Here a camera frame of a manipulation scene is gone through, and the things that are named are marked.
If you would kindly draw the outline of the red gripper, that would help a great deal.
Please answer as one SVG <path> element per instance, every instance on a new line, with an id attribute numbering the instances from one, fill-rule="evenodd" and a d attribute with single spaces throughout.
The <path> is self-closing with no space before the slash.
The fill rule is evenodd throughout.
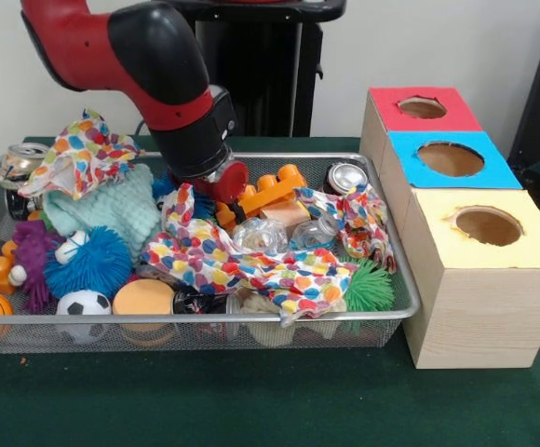
<path id="1" fill-rule="evenodd" d="M 191 181 L 197 192 L 210 199 L 232 203 L 244 192 L 249 181 L 249 170 L 241 161 L 226 161 L 211 174 Z M 248 219 L 247 213 L 237 203 L 232 204 L 237 223 Z"/>

